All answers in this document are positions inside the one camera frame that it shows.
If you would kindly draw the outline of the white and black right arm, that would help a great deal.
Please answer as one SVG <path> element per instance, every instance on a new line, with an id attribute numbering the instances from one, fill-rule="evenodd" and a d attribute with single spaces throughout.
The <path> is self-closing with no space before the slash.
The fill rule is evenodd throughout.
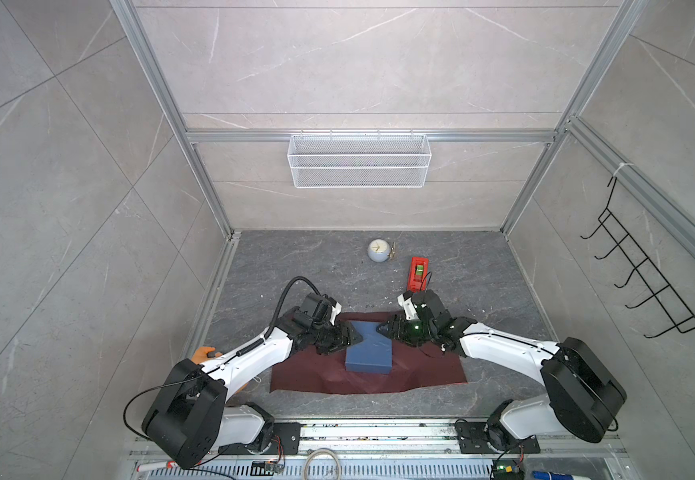
<path id="1" fill-rule="evenodd" d="M 501 365 L 545 388 L 533 398 L 505 400 L 489 416 L 481 437 L 495 451 L 510 452 L 535 436 L 563 431 L 599 443 L 619 430 L 617 414 L 627 392 L 581 339 L 539 341 L 447 313 L 412 320 L 394 315 L 377 332 L 411 347 L 433 344 L 443 353 Z"/>

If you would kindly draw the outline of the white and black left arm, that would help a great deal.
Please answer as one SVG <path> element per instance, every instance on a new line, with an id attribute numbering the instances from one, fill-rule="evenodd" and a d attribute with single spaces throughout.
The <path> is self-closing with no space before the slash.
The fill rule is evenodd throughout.
<path id="1" fill-rule="evenodd" d="M 310 347 L 331 355 L 360 344 L 363 336 L 348 322 L 337 320 L 342 306 L 304 276 L 285 286 L 268 327 L 249 342 L 227 354 L 197 363 L 178 362 L 161 385 L 133 397 L 154 392 L 153 403 L 133 434 L 154 442 L 177 466 L 191 469 L 201 464 L 215 445 L 253 445 L 261 450 L 273 436 L 273 417 L 249 404 L 227 406 L 228 400 L 254 377 Z"/>

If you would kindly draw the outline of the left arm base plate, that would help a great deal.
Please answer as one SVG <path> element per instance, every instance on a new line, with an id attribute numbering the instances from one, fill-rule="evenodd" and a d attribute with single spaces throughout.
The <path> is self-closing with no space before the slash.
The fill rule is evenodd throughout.
<path id="1" fill-rule="evenodd" d="M 244 446 L 251 454 L 268 454 L 278 456 L 296 455 L 301 443 L 302 426 L 297 422 L 276 422 L 263 427 L 258 437 Z"/>

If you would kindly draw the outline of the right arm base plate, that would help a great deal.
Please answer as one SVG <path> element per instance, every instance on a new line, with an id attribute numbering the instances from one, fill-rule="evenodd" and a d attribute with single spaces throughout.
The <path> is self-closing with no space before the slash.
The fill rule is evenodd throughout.
<path id="1" fill-rule="evenodd" d="M 453 428 L 463 454 L 503 453 L 507 449 L 511 454 L 541 452 L 535 436 L 519 440 L 499 424 L 458 419 L 455 420 Z"/>

